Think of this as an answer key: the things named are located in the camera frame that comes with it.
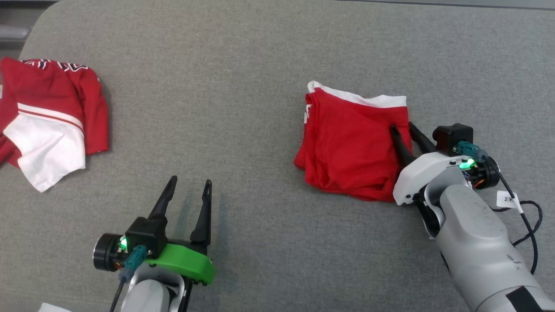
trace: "white label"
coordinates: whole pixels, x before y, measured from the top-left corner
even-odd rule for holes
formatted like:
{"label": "white label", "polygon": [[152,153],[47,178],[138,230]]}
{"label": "white label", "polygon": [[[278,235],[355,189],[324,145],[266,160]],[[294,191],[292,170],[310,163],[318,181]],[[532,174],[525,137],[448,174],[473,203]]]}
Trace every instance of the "white label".
{"label": "white label", "polygon": [[514,199],[511,198],[511,195],[506,190],[498,190],[497,191],[497,206],[504,207],[504,208],[515,208],[518,209],[517,204],[515,202],[518,201],[517,193],[514,194]]}

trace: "folded red shirt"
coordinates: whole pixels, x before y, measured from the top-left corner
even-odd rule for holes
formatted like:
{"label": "folded red shirt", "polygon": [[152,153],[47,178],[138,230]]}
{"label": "folded red shirt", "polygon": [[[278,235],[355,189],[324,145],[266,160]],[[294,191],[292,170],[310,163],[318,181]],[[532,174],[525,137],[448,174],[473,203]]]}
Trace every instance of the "folded red shirt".
{"label": "folded red shirt", "polygon": [[365,99],[316,81],[308,87],[304,138],[294,160],[306,182],[328,193],[392,202],[400,167],[389,127],[397,126],[410,150],[406,97]]}

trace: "gray table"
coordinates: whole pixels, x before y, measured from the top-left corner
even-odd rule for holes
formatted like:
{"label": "gray table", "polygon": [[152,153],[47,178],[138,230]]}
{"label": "gray table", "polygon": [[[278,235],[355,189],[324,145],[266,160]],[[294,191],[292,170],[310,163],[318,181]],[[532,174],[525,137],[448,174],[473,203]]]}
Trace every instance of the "gray table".
{"label": "gray table", "polygon": [[[193,290],[193,312],[466,311],[415,208],[306,185],[292,161],[311,80],[406,95],[425,133],[474,127],[519,197],[543,205],[536,275],[555,297],[554,28],[547,11],[322,0],[53,5],[21,58],[98,73],[111,150],[44,194],[0,169],[0,311],[107,311],[118,281],[93,268],[93,245],[147,215],[173,174],[173,238],[214,185],[216,278]],[[494,204],[497,189],[480,194]],[[501,217],[525,234],[518,214]]]}

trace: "black cable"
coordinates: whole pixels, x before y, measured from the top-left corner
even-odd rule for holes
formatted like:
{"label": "black cable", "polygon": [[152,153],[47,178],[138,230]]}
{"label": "black cable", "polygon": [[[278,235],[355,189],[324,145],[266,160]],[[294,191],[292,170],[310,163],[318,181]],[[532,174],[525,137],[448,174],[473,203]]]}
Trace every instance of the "black cable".
{"label": "black cable", "polygon": [[524,221],[524,224],[526,225],[526,228],[528,229],[528,232],[530,233],[530,238],[532,239],[534,260],[532,262],[532,268],[530,269],[530,274],[534,275],[534,272],[536,271],[536,267],[538,266],[538,243],[536,242],[536,236],[532,232],[532,227],[530,226],[530,222],[528,222],[526,215],[524,213],[521,213],[521,217],[522,217],[522,220]]}
{"label": "black cable", "polygon": [[[509,184],[507,183],[507,181],[505,180],[505,178],[503,177],[503,175],[501,174],[501,172],[499,171],[497,166],[495,164],[493,164],[487,158],[487,156],[482,156],[482,159],[488,165],[490,165],[491,168],[493,168],[493,170],[495,170],[495,172],[499,175],[499,179],[501,180],[501,182],[503,183],[503,185],[507,189],[507,192],[509,192],[509,195],[511,195],[511,198],[516,199],[516,197],[514,196],[513,190],[511,189],[511,187],[509,187]],[[534,231],[532,230],[532,227],[530,226],[530,222],[528,222],[528,219],[526,218],[526,215],[524,214],[524,212],[521,212],[520,215],[522,217],[522,220],[524,221],[524,224],[526,225],[526,228],[528,229],[528,235],[532,239],[532,248],[533,248],[533,252],[534,252],[534,258],[532,260],[532,268],[530,269],[530,273],[533,275],[534,272],[536,271],[536,266],[538,265],[538,243],[536,241],[536,236],[534,235]]]}
{"label": "black cable", "polygon": [[514,193],[513,190],[509,187],[509,184],[507,184],[507,181],[505,180],[505,178],[503,177],[503,175],[501,174],[501,172],[499,172],[499,169],[497,169],[497,166],[495,164],[493,164],[488,158],[487,156],[483,156],[482,157],[483,160],[486,161],[486,163],[488,165],[491,166],[491,168],[493,168],[493,170],[495,170],[495,172],[499,175],[499,180],[501,180],[501,183],[503,183],[503,185],[505,186],[505,188],[507,189],[507,192],[509,192],[509,195],[511,195],[511,198],[514,199]]}
{"label": "black cable", "polygon": [[118,290],[115,292],[114,301],[112,301],[110,312],[114,312],[115,306],[118,304],[119,296],[122,294],[122,289],[124,284],[125,284],[125,278],[122,278],[122,281],[119,282]]}
{"label": "black cable", "polygon": [[[530,204],[530,205],[534,205],[536,206],[536,208],[538,209],[538,220],[536,221],[536,225],[534,226],[534,230],[532,231],[532,233],[536,233],[539,229],[539,226],[542,224],[543,221],[543,211],[542,208],[534,201],[532,200],[521,200],[520,201],[521,205],[525,205],[525,204]],[[513,246],[516,246],[520,243],[522,243],[523,241],[527,240],[530,237],[530,233],[526,234],[523,238],[517,240],[516,242],[513,243]]]}

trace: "teal connector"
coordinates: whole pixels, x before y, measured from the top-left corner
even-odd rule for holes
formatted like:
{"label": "teal connector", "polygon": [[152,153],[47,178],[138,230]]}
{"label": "teal connector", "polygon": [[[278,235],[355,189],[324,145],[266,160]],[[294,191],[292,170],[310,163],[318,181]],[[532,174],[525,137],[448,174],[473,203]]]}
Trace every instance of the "teal connector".
{"label": "teal connector", "polygon": [[138,245],[133,249],[133,252],[129,255],[125,261],[123,270],[119,273],[119,280],[125,283],[131,281],[131,278],[135,274],[135,271],[147,258],[148,250],[143,245]]}
{"label": "teal connector", "polygon": [[487,156],[487,152],[485,150],[467,141],[460,141],[457,143],[457,153],[472,157],[480,163],[483,163],[485,161],[484,157]]}

